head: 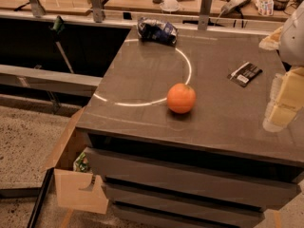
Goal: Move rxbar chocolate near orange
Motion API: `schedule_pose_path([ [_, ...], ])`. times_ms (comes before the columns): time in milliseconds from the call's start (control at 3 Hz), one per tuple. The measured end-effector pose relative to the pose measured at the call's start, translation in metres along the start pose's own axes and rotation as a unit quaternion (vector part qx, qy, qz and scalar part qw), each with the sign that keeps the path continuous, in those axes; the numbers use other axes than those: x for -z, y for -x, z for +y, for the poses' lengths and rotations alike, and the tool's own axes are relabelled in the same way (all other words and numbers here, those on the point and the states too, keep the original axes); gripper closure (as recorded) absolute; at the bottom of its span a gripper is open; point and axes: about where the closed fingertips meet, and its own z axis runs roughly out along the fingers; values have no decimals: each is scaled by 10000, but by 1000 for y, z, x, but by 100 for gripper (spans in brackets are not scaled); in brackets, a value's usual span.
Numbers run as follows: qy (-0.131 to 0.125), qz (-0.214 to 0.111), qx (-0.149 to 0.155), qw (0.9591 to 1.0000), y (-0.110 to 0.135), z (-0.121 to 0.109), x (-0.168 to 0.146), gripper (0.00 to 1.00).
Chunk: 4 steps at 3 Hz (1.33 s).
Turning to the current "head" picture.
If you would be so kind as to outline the white rounded gripper body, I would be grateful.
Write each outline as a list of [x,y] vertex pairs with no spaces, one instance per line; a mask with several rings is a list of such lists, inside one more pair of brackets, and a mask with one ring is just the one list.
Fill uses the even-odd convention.
[[304,66],[304,2],[285,22],[280,35],[279,55],[291,66]]

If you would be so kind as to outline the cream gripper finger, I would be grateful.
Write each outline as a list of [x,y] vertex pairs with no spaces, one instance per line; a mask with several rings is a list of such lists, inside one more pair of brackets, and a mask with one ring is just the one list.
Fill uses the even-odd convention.
[[304,67],[292,67],[284,75],[277,73],[270,91],[263,128],[279,132],[291,123],[304,107]]
[[274,30],[271,34],[261,40],[259,47],[266,50],[277,50],[279,47],[281,31],[282,27]]

